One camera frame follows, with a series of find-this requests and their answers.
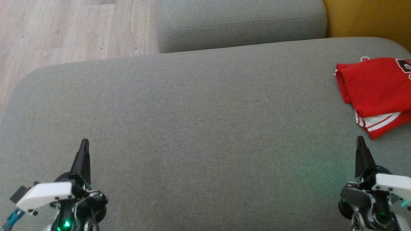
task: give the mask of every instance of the stitched seam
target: stitched seam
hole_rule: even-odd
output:
[[[262,22],[269,22],[269,21],[282,21],[282,20],[302,20],[306,18],[311,18],[321,14],[321,12],[316,13],[314,15],[306,16],[306,17],[297,17],[297,18],[267,18],[267,19],[256,19],[250,21],[232,21],[232,22],[223,22],[223,23],[209,23],[209,24],[201,24],[201,25],[179,25],[172,20],[170,20],[169,15],[166,13],[163,4],[163,14],[166,16],[167,20],[171,23],[173,27],[176,28],[199,28],[199,27],[217,27],[217,26],[227,26],[227,25],[241,25],[241,24],[251,24],[251,23],[262,23]]]

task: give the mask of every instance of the gray cushion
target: gray cushion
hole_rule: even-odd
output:
[[[0,125],[0,214],[35,180],[68,171],[89,138],[92,183],[108,194],[102,231],[349,230],[339,192],[356,137],[411,176],[411,125],[371,141],[333,72],[361,56],[411,58],[379,38],[335,38],[38,69]],[[16,230],[39,230],[51,208]]]
[[[322,0],[156,0],[161,53],[324,38]]]

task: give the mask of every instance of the gray sofa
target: gray sofa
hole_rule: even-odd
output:
[[[337,208],[356,137],[411,176],[411,125],[371,141],[333,76],[361,56],[411,58],[381,38],[314,39],[38,69],[0,125],[0,214],[20,185],[52,182],[90,140],[102,231],[347,231]],[[400,214],[404,211],[393,208]],[[15,230],[40,230],[43,208]]]

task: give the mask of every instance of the red folded shirt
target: red folded shirt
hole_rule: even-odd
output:
[[[411,121],[411,60],[376,58],[337,64],[335,76],[356,122],[375,139]]]

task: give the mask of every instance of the red fabric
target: red fabric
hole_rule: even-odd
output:
[[[337,64],[337,70],[341,96],[360,117],[411,110],[411,72],[405,73],[394,58]]]
[[[376,58],[337,64],[335,76],[341,96],[345,103],[352,103],[357,124],[372,139],[411,122],[411,66],[407,62]],[[377,116],[385,119],[375,122]]]

